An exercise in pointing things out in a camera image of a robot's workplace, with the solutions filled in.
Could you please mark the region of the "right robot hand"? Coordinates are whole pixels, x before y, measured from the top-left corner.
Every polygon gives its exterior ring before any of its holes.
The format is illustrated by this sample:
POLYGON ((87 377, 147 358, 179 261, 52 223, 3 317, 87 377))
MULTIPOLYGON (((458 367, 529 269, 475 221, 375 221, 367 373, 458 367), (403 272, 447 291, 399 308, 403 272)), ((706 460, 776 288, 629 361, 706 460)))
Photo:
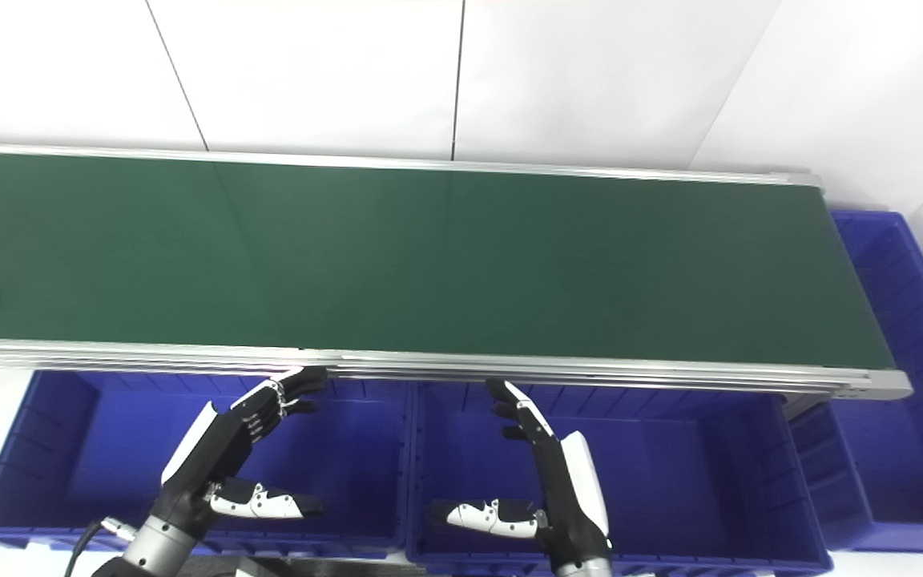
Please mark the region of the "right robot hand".
POLYGON ((488 377, 494 413, 510 420, 502 436, 527 442, 542 490, 542 506, 516 499, 433 500, 432 521, 508 539, 530 540, 554 576, 611 576, 611 530, 585 435, 560 438, 536 403, 516 385, 488 377))

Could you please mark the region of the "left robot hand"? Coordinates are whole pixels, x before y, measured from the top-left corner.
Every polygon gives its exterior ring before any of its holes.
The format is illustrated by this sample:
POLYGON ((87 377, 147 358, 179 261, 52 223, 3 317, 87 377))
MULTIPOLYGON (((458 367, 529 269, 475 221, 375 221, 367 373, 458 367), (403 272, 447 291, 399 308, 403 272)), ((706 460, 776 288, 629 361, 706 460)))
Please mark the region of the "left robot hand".
POLYGON ((290 493, 239 472, 253 446, 289 415, 314 413, 309 394, 325 387, 325 366, 297 366, 267 377, 220 412, 206 403, 163 469, 149 519, 201 540, 216 516, 258 519, 315 518, 321 498, 290 493))

